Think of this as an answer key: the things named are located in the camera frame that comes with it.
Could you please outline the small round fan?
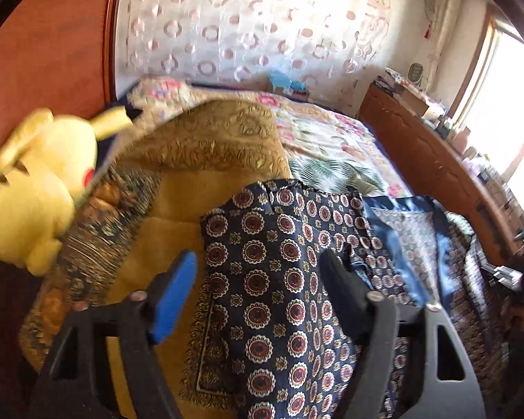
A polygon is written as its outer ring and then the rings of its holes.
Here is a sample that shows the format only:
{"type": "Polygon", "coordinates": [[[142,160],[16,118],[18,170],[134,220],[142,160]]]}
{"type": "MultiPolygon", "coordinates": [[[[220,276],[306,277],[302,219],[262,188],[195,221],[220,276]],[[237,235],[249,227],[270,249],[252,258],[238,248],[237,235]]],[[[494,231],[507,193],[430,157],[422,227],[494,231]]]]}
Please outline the small round fan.
{"type": "Polygon", "coordinates": [[[423,79],[424,67],[420,63],[412,63],[408,70],[408,80],[415,86],[421,84],[423,79]]]}

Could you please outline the long wooden cabinet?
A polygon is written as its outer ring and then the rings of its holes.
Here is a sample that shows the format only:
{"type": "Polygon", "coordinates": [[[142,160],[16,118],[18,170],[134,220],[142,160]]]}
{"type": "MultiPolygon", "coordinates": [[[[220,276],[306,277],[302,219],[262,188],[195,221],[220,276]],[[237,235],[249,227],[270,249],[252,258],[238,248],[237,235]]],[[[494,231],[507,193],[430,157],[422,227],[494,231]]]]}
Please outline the long wooden cabinet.
{"type": "Polygon", "coordinates": [[[471,176],[461,157],[392,96],[371,84],[359,107],[359,120],[373,130],[386,154],[415,195],[427,195],[446,210],[464,216],[489,262],[520,267],[523,244],[508,216],[471,176]]]}

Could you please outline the cardboard box on cabinet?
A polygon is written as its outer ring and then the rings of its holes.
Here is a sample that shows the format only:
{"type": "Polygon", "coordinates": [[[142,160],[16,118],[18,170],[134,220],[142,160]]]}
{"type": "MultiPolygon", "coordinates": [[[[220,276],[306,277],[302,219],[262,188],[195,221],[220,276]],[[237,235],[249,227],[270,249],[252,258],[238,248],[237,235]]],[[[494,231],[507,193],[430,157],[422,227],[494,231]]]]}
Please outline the cardboard box on cabinet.
{"type": "Polygon", "coordinates": [[[406,88],[399,89],[396,94],[398,101],[408,110],[422,117],[428,111],[430,105],[422,97],[416,96],[406,88]]]}

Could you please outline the sheer circle pattern curtain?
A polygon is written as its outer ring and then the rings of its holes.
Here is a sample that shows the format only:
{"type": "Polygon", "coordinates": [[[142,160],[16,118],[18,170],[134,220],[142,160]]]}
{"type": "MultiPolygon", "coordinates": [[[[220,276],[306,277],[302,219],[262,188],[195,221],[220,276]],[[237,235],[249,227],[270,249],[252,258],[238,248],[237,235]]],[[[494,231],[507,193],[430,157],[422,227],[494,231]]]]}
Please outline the sheer circle pattern curtain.
{"type": "Polygon", "coordinates": [[[115,89],[167,75],[256,90],[278,75],[351,113],[390,9],[391,0],[119,0],[115,89]]]}

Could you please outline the navy patterned silk garment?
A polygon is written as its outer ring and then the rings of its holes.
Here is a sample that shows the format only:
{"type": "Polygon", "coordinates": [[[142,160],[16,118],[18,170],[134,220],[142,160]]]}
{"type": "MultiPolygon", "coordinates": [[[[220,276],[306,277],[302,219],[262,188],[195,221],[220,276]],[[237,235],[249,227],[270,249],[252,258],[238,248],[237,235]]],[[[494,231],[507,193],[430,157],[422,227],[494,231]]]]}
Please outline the navy patterned silk garment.
{"type": "Polygon", "coordinates": [[[423,196],[334,194],[297,180],[247,186],[201,220],[207,263],[183,399],[244,418],[329,418],[361,348],[343,333],[317,266],[345,255],[374,291],[447,311],[493,409],[502,335],[471,225],[423,196]]]}

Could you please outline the floral bed blanket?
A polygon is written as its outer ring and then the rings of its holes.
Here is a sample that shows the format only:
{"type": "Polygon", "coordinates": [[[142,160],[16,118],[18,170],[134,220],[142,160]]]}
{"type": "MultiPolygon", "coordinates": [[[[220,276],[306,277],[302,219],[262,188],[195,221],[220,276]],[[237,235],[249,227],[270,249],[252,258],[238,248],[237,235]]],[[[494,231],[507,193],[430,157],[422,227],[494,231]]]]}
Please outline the floral bed blanket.
{"type": "Polygon", "coordinates": [[[352,186],[363,196],[414,195],[370,129],[357,119],[269,92],[194,86],[171,77],[146,78],[126,94],[145,127],[156,127],[210,100],[259,104],[274,115],[292,176],[327,192],[352,186]]]}

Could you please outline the yellow Pikachu plush toy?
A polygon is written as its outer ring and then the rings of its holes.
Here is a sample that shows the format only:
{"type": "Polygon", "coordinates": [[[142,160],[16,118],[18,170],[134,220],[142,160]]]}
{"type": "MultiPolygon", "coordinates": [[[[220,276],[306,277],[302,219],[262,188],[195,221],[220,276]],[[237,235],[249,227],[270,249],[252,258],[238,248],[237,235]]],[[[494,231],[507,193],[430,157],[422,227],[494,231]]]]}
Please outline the yellow Pikachu plush toy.
{"type": "Polygon", "coordinates": [[[130,127],[124,107],[91,120],[30,112],[0,148],[0,260],[42,276],[93,178],[97,144],[130,127]]]}

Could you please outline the gold patterned pillow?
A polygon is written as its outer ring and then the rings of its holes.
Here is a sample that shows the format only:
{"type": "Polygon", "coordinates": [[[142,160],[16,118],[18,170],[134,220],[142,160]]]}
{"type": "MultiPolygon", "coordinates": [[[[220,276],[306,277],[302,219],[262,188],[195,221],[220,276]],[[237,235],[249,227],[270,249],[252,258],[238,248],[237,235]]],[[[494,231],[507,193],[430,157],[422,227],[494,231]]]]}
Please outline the gold patterned pillow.
{"type": "MultiPolygon", "coordinates": [[[[201,220],[247,186],[289,176],[274,115],[259,104],[210,100],[133,139],[79,207],[21,328],[38,376],[71,311],[121,302],[187,250],[198,258],[196,280],[174,332],[154,351],[179,418],[235,417],[181,396],[207,268],[201,220]]],[[[107,346],[119,418],[138,418],[118,340],[107,346]]]]}

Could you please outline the blue item behind bed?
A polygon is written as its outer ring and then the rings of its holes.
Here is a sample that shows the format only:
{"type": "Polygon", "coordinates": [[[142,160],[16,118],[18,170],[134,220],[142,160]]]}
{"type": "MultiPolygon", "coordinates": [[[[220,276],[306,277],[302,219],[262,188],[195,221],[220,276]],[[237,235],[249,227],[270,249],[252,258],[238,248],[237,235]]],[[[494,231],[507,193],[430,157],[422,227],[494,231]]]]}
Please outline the blue item behind bed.
{"type": "Polygon", "coordinates": [[[279,71],[271,71],[268,75],[268,89],[273,94],[282,96],[297,96],[308,98],[310,93],[306,84],[300,80],[294,80],[279,71]]]}

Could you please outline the wooden louvered wardrobe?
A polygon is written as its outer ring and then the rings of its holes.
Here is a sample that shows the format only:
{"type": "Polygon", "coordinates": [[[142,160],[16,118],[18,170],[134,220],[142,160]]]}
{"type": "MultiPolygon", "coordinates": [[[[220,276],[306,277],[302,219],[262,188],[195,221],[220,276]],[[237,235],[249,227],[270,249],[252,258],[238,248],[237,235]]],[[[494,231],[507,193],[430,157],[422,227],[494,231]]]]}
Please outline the wooden louvered wardrobe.
{"type": "Polygon", "coordinates": [[[0,146],[30,111],[91,118],[114,99],[118,0],[21,0],[0,27],[0,146]]]}

